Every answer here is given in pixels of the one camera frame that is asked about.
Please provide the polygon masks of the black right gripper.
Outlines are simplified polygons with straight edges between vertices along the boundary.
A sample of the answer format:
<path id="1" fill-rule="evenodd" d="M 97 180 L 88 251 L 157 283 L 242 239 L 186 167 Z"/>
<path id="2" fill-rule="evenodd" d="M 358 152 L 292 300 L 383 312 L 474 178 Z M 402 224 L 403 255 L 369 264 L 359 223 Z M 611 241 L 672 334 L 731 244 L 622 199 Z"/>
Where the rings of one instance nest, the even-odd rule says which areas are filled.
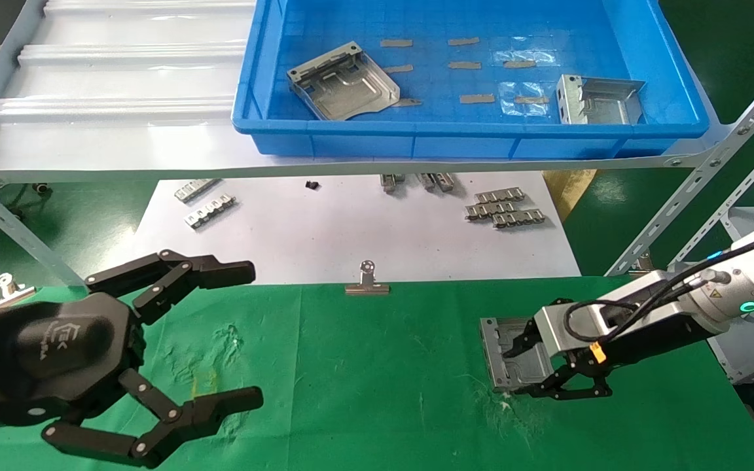
<path id="1" fill-rule="evenodd" d="M 547 378 L 514 391 L 533 398 L 553 400 L 580 400 L 604 398 L 613 395 L 607 376 L 620 367 L 637 364 L 646 358 L 666 354 L 692 343 L 708 340 L 718 335 L 701 325 L 689 315 L 676 314 L 641 328 L 630 329 L 605 345 L 599 351 L 590 346 L 595 340 L 578 340 L 569 329 L 569 313 L 547 314 L 547 348 L 535 320 L 508 320 L 506 333 L 512 334 L 512 345 L 503 352 L 503 358 L 517 358 L 529 351 L 548 360 L 562 355 L 565 364 Z"/>

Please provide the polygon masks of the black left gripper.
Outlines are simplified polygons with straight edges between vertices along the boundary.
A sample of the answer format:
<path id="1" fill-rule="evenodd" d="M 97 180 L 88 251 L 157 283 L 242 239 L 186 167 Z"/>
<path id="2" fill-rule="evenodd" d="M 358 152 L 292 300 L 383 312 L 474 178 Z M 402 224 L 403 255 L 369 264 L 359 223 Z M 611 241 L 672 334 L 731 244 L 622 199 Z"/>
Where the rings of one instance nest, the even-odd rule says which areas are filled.
<path id="1" fill-rule="evenodd" d="M 254 281 L 249 260 L 163 250 L 88 275 L 93 294 L 75 302 L 0 308 L 0 427 L 61 418 L 42 433 L 60 453 L 158 468 L 185 442 L 218 433 L 229 415 L 261 408 L 264 397 L 260 387 L 245 387 L 177 405 L 135 371 L 146 348 L 140 324 L 154 324 L 197 288 Z M 117 299 L 137 291 L 132 309 Z M 81 426 L 125 393 L 158 419 L 150 431 L 130 436 Z"/>

